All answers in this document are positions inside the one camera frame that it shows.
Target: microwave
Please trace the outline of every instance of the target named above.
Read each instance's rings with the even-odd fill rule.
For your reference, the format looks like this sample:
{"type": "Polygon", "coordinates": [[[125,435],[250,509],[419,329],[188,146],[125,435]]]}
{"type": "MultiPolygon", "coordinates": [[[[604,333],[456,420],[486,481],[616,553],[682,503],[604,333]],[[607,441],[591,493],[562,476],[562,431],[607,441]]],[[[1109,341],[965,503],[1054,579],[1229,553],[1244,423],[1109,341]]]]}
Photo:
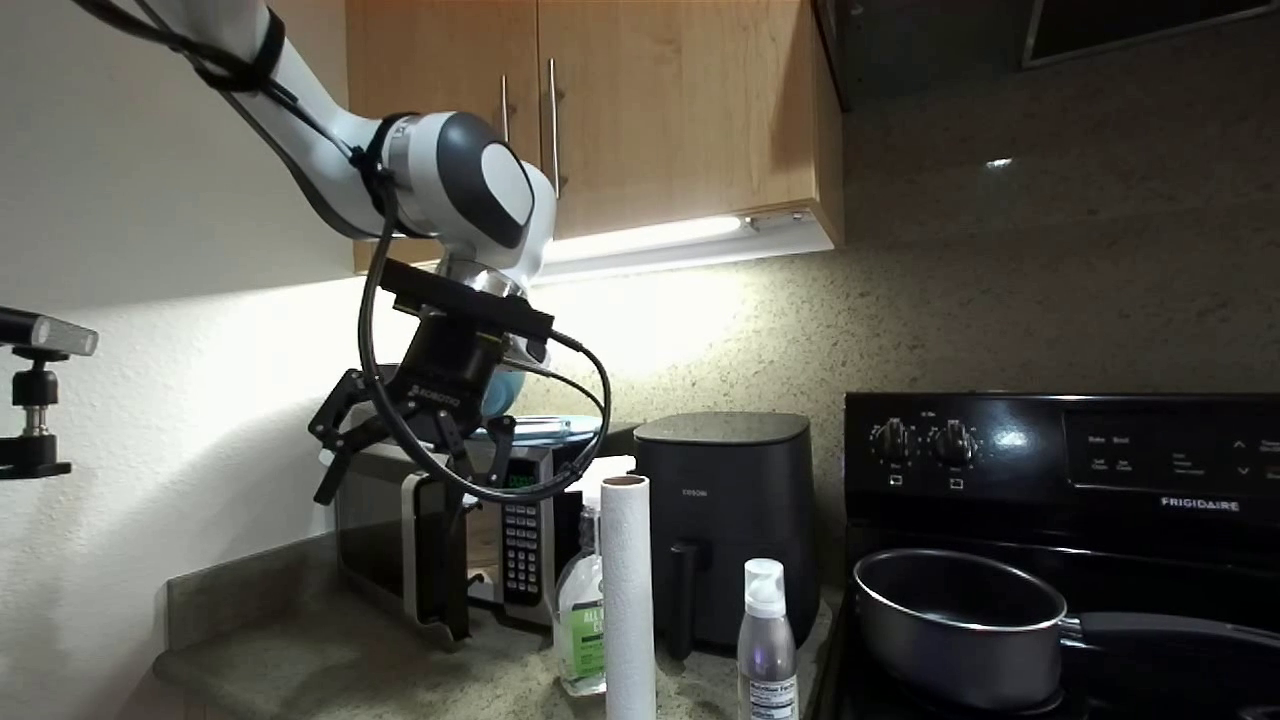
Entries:
{"type": "MultiPolygon", "coordinates": [[[[579,444],[518,444],[509,482],[542,482],[579,444]]],[[[493,503],[419,471],[395,444],[363,449],[331,503],[345,575],[412,624],[468,636],[468,609],[554,624],[563,564],[585,549],[585,496],[493,503]]]]}

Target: cooking pot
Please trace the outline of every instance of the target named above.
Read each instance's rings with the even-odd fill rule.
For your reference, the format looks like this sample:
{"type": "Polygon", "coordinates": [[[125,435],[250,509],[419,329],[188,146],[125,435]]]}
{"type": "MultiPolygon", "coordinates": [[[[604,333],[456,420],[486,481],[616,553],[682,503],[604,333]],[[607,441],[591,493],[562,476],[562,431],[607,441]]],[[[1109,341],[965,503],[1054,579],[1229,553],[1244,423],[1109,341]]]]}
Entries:
{"type": "Polygon", "coordinates": [[[1041,575],[947,549],[894,549],[852,568],[855,624],[900,681],[979,710],[1036,710],[1059,696],[1064,643],[1109,648],[1092,677],[1162,677],[1162,691],[1276,703],[1280,636],[1151,612],[1083,612],[1041,575]]]}

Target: upper cabinet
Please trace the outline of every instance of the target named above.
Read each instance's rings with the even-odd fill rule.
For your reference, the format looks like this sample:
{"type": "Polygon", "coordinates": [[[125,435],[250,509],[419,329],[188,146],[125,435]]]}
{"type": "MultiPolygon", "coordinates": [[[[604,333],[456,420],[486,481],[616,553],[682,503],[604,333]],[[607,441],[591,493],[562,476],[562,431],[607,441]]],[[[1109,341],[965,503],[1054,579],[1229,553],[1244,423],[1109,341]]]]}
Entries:
{"type": "Polygon", "coordinates": [[[812,206],[843,231],[810,0],[348,0],[351,108],[468,108],[562,184],[555,241],[812,206]]]}

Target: range hood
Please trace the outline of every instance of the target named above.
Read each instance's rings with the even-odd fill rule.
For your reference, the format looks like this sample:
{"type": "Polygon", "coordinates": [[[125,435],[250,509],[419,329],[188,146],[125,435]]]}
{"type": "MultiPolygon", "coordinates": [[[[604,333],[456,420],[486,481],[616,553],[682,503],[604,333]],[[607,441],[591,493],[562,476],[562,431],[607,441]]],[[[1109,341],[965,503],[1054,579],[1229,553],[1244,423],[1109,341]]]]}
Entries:
{"type": "Polygon", "coordinates": [[[812,0],[842,108],[1276,13],[1280,0],[812,0]]]}

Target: countertop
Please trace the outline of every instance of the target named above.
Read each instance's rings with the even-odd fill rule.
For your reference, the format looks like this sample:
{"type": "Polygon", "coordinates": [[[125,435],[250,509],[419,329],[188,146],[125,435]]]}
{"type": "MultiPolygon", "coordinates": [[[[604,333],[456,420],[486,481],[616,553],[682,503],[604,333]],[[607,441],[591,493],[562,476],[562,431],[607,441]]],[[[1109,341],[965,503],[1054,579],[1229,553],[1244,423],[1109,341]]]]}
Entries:
{"type": "MultiPolygon", "coordinates": [[[[816,654],[833,624],[833,597],[799,648],[810,698],[816,654]]],[[[158,677],[220,717],[604,717],[604,698],[569,698],[555,683],[549,630],[511,627],[471,609],[471,636],[452,643],[412,627],[371,597],[331,584],[273,619],[225,627],[158,660],[158,677]]],[[[736,671],[730,654],[691,651],[662,660],[662,717],[732,717],[736,671]]]]}

